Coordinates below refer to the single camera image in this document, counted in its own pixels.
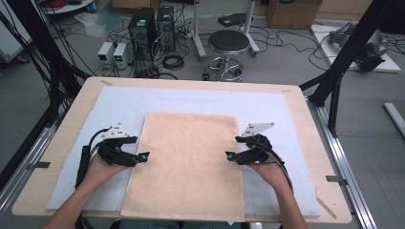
stool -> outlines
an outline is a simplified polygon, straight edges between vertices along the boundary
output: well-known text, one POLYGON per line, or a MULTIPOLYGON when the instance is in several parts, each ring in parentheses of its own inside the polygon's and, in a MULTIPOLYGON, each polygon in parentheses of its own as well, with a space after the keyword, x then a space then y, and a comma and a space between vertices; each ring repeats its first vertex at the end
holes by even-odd
POLYGON ((208 80, 209 75, 212 75, 220 81, 242 81, 244 66, 230 56, 242 54, 249 49, 247 36, 238 31, 215 31, 209 36, 208 45, 211 50, 222 53, 224 57, 217 57, 209 63, 206 68, 208 73, 202 75, 203 80, 208 80))

round stool seat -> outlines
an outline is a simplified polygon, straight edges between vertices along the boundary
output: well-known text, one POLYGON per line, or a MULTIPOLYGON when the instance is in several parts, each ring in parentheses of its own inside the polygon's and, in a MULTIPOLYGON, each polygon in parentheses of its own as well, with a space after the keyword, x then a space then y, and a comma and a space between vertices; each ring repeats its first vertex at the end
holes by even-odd
POLYGON ((240 54, 249 48, 249 39, 239 31, 215 31, 209 36, 211 49, 224 54, 240 54))

wooden table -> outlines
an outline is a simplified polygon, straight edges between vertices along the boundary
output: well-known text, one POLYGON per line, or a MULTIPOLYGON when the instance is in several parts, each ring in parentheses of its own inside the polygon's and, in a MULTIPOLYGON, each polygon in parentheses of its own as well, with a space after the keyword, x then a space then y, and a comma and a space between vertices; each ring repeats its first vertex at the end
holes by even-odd
MULTIPOLYGON (((41 161, 51 163, 48 169, 35 169, 15 202, 12 212, 18 216, 49 216, 47 202, 57 182, 66 156, 75 144, 79 131, 103 87, 125 86, 161 89, 194 89, 212 91, 240 91, 283 94, 299 139, 301 150, 314 185, 315 195, 321 209, 321 217, 306 219, 308 222, 349 223, 352 216, 342 191, 336 182, 328 182, 326 176, 334 176, 327 152, 309 112, 307 102, 297 86, 201 82, 159 79, 91 77, 84 84, 71 109, 66 114, 41 161)), ((93 212, 89 217, 121 218, 119 212, 93 212)), ((246 216, 246 221, 278 221, 246 216)))

forearm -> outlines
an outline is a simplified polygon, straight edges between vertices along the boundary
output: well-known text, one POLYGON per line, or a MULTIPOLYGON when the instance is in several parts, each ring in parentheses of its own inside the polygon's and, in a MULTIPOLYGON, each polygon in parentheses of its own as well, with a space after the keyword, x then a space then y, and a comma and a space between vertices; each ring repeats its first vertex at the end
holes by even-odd
POLYGON ((284 229, 308 228, 297 201, 287 185, 275 189, 284 229))
POLYGON ((74 228, 78 216, 93 191, 84 185, 79 186, 42 228, 74 228))

fabric sheet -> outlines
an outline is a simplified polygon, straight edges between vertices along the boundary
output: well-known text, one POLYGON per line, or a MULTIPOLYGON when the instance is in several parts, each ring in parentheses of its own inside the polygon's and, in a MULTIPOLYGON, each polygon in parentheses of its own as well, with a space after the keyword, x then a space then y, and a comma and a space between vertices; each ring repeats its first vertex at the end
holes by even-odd
POLYGON ((218 114, 149 113, 121 214, 145 219, 244 221, 238 119, 218 114))

